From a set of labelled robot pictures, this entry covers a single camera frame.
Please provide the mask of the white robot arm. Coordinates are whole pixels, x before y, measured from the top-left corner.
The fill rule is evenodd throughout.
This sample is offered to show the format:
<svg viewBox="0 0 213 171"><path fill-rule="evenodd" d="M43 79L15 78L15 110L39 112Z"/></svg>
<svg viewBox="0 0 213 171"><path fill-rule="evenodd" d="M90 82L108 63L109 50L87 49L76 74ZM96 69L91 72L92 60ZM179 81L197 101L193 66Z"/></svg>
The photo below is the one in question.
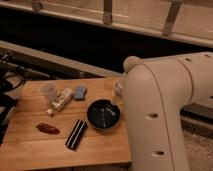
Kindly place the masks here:
<svg viewBox="0 0 213 171"><path fill-rule="evenodd" d="M180 110L213 96L213 52L130 56L115 84L122 100L133 171L190 171Z"/></svg>

